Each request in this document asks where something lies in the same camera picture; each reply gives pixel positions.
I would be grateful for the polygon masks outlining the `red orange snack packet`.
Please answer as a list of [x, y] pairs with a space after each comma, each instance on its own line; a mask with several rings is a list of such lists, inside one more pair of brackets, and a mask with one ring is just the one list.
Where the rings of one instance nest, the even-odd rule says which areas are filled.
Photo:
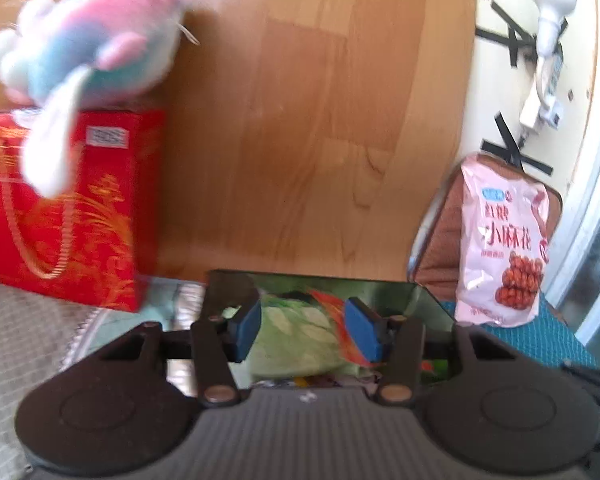
[[374, 368], [375, 365], [366, 360], [360, 349], [356, 346], [344, 324], [344, 304], [350, 297], [363, 297], [359, 287], [336, 288], [335, 290], [309, 288], [310, 296], [325, 311], [329, 321], [334, 326], [338, 341], [339, 354], [348, 364]]

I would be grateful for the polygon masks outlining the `light green snack bag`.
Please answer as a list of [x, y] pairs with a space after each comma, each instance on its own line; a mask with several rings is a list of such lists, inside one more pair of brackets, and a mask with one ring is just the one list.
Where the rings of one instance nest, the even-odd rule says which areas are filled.
[[261, 327], [248, 356], [230, 364], [239, 385], [330, 374], [358, 376], [368, 370], [343, 361], [334, 326], [309, 292], [265, 292], [261, 307]]

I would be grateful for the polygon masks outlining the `teal mesh cushion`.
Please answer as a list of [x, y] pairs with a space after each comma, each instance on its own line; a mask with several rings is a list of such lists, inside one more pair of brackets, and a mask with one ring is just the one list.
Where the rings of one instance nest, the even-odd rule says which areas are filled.
[[542, 292], [539, 314], [531, 323], [514, 328], [486, 324], [482, 328], [543, 365], [558, 367], [568, 360], [586, 367], [597, 367], [594, 356], [556, 316]]

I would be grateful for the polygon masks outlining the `black sheep printed box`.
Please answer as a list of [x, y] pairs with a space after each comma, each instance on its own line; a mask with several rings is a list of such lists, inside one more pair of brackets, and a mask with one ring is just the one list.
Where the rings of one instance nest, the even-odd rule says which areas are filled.
[[363, 386], [373, 391], [380, 368], [370, 365], [344, 327], [344, 303], [358, 297], [381, 316], [416, 316], [448, 332], [452, 315], [425, 289], [407, 282], [253, 273], [262, 304], [261, 329], [245, 361], [230, 364], [239, 388]]

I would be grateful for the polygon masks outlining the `brown chair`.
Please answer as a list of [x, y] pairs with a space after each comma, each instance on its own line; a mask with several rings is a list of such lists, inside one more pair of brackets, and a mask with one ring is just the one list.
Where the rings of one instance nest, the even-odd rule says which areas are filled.
[[[472, 158], [476, 158], [501, 177], [542, 183], [492, 155], [475, 153], [465, 157], [462, 162]], [[543, 185], [550, 198], [546, 229], [548, 240], [551, 240], [562, 215], [562, 196], [548, 184]], [[414, 270], [408, 274], [411, 281], [426, 287], [440, 301], [455, 301], [460, 277], [463, 188], [464, 179], [458, 165], [449, 177], [448, 186], [442, 195], [442, 203], [422, 244]]]

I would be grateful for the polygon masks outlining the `pink snack bag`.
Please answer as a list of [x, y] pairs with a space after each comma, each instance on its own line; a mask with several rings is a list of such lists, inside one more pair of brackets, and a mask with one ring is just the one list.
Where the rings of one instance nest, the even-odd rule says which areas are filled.
[[548, 263], [550, 196], [541, 183], [508, 178], [465, 159], [455, 319], [514, 328], [539, 313]]

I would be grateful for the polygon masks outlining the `red gift box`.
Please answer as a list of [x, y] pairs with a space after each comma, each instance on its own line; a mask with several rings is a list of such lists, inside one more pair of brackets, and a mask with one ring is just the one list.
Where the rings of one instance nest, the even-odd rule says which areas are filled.
[[20, 172], [27, 130], [0, 113], [0, 283], [140, 310], [157, 251], [162, 110], [89, 110], [70, 138], [68, 192], [38, 196]]

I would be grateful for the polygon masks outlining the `patterned bed quilt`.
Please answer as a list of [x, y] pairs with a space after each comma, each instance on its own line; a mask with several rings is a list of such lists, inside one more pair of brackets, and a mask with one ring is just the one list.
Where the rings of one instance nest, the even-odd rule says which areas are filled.
[[27, 460], [15, 435], [23, 397], [140, 323], [181, 330], [198, 318], [204, 285], [155, 278], [140, 312], [92, 308], [0, 284], [0, 479], [20, 479]]

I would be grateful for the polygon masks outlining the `wooden headboard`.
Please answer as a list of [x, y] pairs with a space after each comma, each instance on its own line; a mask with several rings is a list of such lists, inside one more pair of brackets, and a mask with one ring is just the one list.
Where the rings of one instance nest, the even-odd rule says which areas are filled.
[[477, 0], [196, 0], [157, 91], [155, 271], [401, 281], [453, 165]]

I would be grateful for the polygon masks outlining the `pastel unicorn plush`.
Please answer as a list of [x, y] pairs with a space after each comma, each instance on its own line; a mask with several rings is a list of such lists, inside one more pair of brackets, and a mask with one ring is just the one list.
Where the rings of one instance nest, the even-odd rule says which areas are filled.
[[21, 145], [23, 180], [44, 198], [71, 185], [80, 110], [128, 102], [169, 73], [196, 0], [27, 0], [0, 30], [0, 83], [38, 114]]

